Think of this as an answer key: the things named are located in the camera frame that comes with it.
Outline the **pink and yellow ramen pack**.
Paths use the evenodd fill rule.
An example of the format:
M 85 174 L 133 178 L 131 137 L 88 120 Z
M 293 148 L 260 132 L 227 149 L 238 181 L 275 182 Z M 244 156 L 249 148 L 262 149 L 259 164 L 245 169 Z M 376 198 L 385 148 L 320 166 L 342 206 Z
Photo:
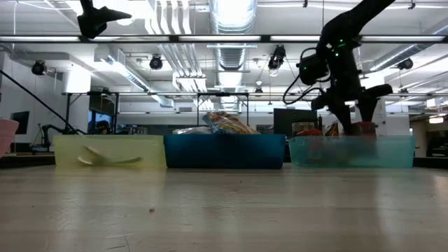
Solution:
M 259 134 L 224 111 L 208 112 L 202 116 L 202 120 L 209 126 L 213 134 Z

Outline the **translucent mint green bin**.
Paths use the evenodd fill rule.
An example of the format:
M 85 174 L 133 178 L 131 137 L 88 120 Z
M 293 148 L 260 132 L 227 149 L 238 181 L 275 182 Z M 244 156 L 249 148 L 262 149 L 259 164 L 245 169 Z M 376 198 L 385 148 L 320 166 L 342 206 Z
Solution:
M 413 136 L 297 136 L 288 141 L 298 167 L 411 168 Z

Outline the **silver ventilation duct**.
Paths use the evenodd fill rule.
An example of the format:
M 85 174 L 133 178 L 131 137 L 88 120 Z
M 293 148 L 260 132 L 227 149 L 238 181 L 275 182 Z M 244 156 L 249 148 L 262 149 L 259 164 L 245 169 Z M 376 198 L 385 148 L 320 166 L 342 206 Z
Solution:
M 251 34 L 258 0 L 209 0 L 214 34 Z M 215 52 L 222 70 L 238 71 L 245 63 L 246 49 L 220 48 Z

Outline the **black aluminium table frame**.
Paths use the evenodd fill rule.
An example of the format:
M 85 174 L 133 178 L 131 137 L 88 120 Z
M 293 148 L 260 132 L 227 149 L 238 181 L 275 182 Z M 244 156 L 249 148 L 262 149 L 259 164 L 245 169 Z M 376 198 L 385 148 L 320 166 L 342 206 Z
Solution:
M 19 155 L 0 158 L 0 169 L 54 165 L 54 155 Z M 415 157 L 414 166 L 448 170 L 448 157 Z

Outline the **long ceiling light strip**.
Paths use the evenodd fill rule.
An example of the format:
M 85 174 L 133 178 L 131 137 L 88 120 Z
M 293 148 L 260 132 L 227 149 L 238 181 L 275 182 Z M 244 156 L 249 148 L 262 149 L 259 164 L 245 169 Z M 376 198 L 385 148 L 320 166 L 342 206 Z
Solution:
M 96 41 L 108 41 L 110 43 L 115 43 L 115 42 L 123 42 L 123 41 L 127 41 L 127 42 L 135 42 L 135 43 L 139 43 L 139 42 L 154 42 L 154 43 L 159 43 L 159 42 L 165 42 L 165 41 L 170 41 L 170 38 L 168 36 L 101 36 L 99 38 L 96 38 Z
M 245 35 L 201 35 L 201 36 L 179 36 L 179 41 L 192 42 L 192 41 L 259 41 L 261 36 L 245 36 Z
M 0 36 L 0 41 L 10 42 L 77 42 L 79 38 L 77 36 Z
M 270 41 L 289 41 L 289 42 L 305 42 L 305 43 L 313 43 L 318 42 L 320 39 L 320 36 L 317 35 L 277 35 L 277 36 L 270 36 Z
M 430 43 L 430 42 L 439 42 L 443 41 L 445 39 L 445 36 L 364 36 L 361 41 L 363 42 L 378 42 L 378 43 L 385 43 L 385 42 L 392 42 L 392 43 L 404 43 L 404 42 L 410 42 L 410 43 Z

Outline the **black background rig frame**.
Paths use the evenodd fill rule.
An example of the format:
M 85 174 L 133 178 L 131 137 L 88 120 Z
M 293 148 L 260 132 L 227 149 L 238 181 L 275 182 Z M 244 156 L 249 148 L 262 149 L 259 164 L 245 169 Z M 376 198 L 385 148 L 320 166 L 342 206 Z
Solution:
M 70 112 L 70 104 L 71 100 L 70 97 L 73 95 L 76 95 L 77 98 L 80 96 L 107 96 L 112 95 L 115 97 L 114 101 L 114 110 L 113 114 L 111 116 L 112 123 L 113 123 L 113 130 L 112 132 L 115 132 L 117 129 L 117 122 L 118 122 L 118 114 L 120 113 L 120 98 L 124 96 L 144 96 L 144 97 L 165 97 L 165 96 L 171 96 L 171 97 L 177 97 L 177 96 L 184 96 L 184 97 L 196 97 L 196 101 L 199 102 L 199 99 L 201 96 L 214 96 L 214 97 L 230 97 L 230 96 L 243 96 L 246 98 L 246 124 L 249 126 L 249 93 L 248 92 L 98 92 L 98 91 L 89 91 L 89 92 L 63 92 L 62 95 L 67 96 L 67 105 L 66 105 L 66 112 Z

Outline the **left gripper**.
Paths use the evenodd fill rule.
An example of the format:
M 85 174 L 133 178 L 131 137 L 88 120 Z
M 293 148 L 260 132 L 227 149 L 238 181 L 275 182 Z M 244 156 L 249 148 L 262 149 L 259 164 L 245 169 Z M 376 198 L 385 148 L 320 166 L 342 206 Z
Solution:
M 94 39 L 100 35 L 107 28 L 107 22 L 132 18 L 129 13 L 113 10 L 106 6 L 94 8 L 92 0 L 79 1 L 84 13 L 92 12 L 91 15 L 82 14 L 77 17 L 80 32 L 88 39 Z

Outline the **black background cabinet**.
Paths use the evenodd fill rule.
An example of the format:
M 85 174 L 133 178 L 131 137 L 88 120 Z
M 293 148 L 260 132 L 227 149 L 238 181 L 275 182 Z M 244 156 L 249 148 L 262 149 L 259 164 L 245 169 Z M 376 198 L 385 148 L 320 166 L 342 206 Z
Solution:
M 428 158 L 448 158 L 448 138 L 433 136 L 427 146 L 426 156 Z

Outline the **black monitor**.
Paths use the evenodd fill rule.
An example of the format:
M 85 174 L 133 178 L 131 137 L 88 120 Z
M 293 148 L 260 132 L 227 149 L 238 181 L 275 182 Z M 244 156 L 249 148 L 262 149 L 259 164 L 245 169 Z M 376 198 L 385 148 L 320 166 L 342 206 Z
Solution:
M 317 112 L 289 108 L 274 109 L 274 134 L 294 137 L 298 131 L 293 129 L 293 123 L 311 123 L 317 129 L 319 126 Z

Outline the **white square column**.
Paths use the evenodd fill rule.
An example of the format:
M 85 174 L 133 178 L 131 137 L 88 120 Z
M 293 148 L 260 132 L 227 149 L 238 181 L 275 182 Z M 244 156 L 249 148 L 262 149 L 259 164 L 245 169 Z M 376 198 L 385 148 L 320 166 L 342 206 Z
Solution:
M 387 135 L 386 119 L 386 103 L 383 99 L 379 99 L 372 117 L 372 122 L 376 125 L 377 136 Z

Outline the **person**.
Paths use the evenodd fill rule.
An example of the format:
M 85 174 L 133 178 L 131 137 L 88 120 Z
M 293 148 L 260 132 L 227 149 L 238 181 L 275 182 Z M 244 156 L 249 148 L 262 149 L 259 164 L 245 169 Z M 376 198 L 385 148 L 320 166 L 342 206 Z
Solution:
M 101 120 L 96 124 L 95 134 L 110 134 L 111 128 L 109 122 L 106 120 Z

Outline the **red patterned tin box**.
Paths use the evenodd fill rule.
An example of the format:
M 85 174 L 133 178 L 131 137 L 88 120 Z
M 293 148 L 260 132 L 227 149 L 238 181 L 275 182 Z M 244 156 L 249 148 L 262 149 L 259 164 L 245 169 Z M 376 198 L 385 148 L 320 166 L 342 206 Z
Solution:
M 373 122 L 355 122 L 351 125 L 352 136 L 375 137 L 377 125 Z

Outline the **translucent yellow plastic bin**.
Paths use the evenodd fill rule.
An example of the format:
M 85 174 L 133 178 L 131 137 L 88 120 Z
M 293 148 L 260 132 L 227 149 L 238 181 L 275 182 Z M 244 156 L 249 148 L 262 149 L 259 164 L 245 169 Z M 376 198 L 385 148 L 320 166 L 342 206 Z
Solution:
M 78 161 L 83 146 L 90 146 L 106 158 L 123 160 L 142 157 L 134 164 L 87 166 Z M 164 138 L 160 135 L 57 135 L 53 138 L 56 165 L 69 167 L 131 167 L 166 169 Z

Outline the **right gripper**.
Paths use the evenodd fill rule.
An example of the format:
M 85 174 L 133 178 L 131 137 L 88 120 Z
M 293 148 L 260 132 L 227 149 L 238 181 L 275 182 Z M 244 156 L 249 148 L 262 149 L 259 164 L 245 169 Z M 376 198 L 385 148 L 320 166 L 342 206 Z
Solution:
M 361 120 L 371 122 L 379 98 L 392 92 L 393 89 L 389 84 L 376 85 L 368 89 L 361 86 L 331 85 L 327 89 L 327 93 L 323 93 L 311 101 L 311 109 L 317 111 L 327 106 L 329 112 L 334 114 L 342 124 L 344 133 L 352 135 L 354 131 L 350 109 L 345 102 L 358 100 L 356 106 L 360 111 Z

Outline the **black horizontal beam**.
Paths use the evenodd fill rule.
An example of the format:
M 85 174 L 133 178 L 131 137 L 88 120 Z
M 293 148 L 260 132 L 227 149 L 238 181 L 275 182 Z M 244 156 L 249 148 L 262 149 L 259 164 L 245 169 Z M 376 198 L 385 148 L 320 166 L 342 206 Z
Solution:
M 37 36 L 37 35 L 1 35 L 1 36 Z M 192 42 L 182 42 L 179 41 L 179 36 L 201 36 L 201 35 L 138 35 L 138 36 L 168 36 L 170 38 L 170 41 L 165 42 L 159 42 L 159 43 L 294 43 L 289 41 L 270 41 L 270 36 L 277 36 L 277 35 L 254 35 L 254 36 L 261 36 L 261 39 L 259 41 L 192 41 Z M 365 35 L 365 36 L 399 36 L 399 35 Z M 47 43 L 110 43 L 108 41 L 96 41 L 100 36 L 94 38 L 94 39 L 86 39 L 82 38 L 81 36 L 78 36 L 79 41 L 77 42 L 47 42 Z M 44 42 L 37 42 L 37 41 L 29 41 L 29 42 L 10 42 L 10 41 L 0 41 L 0 43 L 44 43 Z M 430 42 L 431 44 L 438 44 L 438 43 L 448 43 L 448 36 L 445 36 L 445 39 L 443 41 L 439 42 Z M 402 44 L 414 44 L 410 42 L 404 42 Z

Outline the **teal blue plastic bin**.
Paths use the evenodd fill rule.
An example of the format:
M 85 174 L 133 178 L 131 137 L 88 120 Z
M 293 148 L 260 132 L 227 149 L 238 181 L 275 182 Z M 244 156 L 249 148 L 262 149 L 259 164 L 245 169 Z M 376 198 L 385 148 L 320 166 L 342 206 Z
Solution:
M 280 169 L 282 134 L 170 134 L 164 136 L 168 168 Z

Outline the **dark wall screen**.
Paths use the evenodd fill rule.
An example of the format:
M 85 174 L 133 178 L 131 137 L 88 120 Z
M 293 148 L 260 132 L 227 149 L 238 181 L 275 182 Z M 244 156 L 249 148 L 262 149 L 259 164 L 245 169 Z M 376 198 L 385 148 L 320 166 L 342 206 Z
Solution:
M 10 119 L 19 123 L 15 134 L 27 134 L 27 128 L 29 122 L 28 111 L 11 113 Z

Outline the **pink plastic bowl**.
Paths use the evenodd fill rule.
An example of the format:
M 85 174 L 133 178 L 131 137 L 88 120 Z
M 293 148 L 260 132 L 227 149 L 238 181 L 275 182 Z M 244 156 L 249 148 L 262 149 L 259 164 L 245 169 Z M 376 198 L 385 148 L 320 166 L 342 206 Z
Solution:
M 19 122 L 0 118 L 0 158 L 10 149 Z

